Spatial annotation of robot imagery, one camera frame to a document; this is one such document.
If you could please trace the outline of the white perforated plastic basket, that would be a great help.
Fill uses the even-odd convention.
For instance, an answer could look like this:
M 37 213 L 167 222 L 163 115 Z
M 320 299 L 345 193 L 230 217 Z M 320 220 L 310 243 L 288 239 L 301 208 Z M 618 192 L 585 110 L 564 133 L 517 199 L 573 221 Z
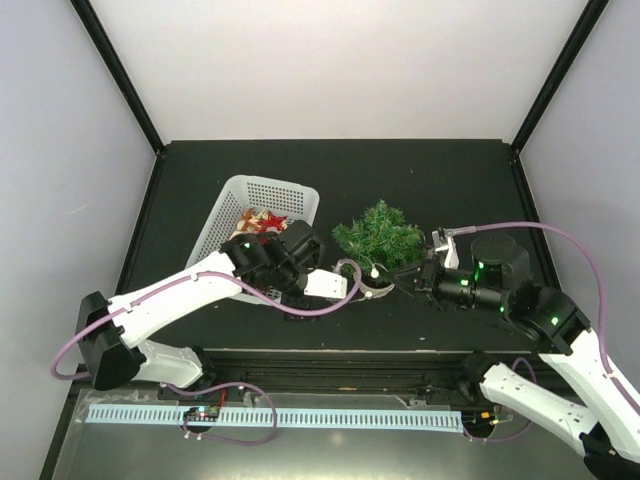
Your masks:
M 321 266 L 325 246 L 313 230 L 319 194 L 291 182 L 236 175 L 224 184 L 204 223 L 186 265 L 199 264 L 212 253 L 225 253 L 234 275 L 284 304 L 284 296 L 303 296 L 303 276 Z M 242 233 L 237 224 L 249 208 L 288 217 L 280 233 Z

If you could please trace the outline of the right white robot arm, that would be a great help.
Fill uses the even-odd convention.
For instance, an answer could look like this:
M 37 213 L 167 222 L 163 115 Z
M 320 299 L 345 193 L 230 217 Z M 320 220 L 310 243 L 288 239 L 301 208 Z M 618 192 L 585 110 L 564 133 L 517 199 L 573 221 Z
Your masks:
M 452 233 L 437 231 L 420 261 L 394 270 L 431 305 L 496 314 L 522 333 L 534 353 L 578 397 L 571 402 L 528 380 L 494 356 L 476 351 L 454 379 L 457 396 L 470 404 L 486 399 L 544 428 L 582 459 L 598 479 L 639 476 L 639 414 L 636 390 L 623 394 L 624 377 L 607 372 L 611 360 L 586 314 L 564 292 L 534 283 L 528 251 L 508 235 L 485 233 L 471 245 L 473 267 L 458 266 Z

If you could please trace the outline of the small green christmas tree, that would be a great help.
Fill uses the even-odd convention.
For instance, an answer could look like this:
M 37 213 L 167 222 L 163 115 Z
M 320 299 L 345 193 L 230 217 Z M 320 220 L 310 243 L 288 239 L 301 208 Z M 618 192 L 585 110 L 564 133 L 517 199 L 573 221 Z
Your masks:
M 339 224 L 332 236 L 347 257 L 379 277 L 422 260 L 427 254 L 423 231 L 407 222 L 404 212 L 379 200 L 350 225 Z

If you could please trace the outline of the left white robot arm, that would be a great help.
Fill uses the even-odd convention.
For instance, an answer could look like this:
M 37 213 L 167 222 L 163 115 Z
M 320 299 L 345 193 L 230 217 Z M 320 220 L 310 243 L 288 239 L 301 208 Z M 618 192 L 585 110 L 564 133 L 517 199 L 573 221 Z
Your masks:
M 100 292 L 80 302 L 76 334 L 95 389 L 115 389 L 131 380 L 170 383 L 193 399 L 207 397 L 215 376 L 202 354 L 152 341 L 157 331 L 211 303 L 243 292 L 295 316 L 309 313 L 308 298 L 341 299 L 342 278 L 321 269 L 324 244 L 312 227 L 295 221 L 281 232 L 237 233 L 199 262 L 128 294 Z

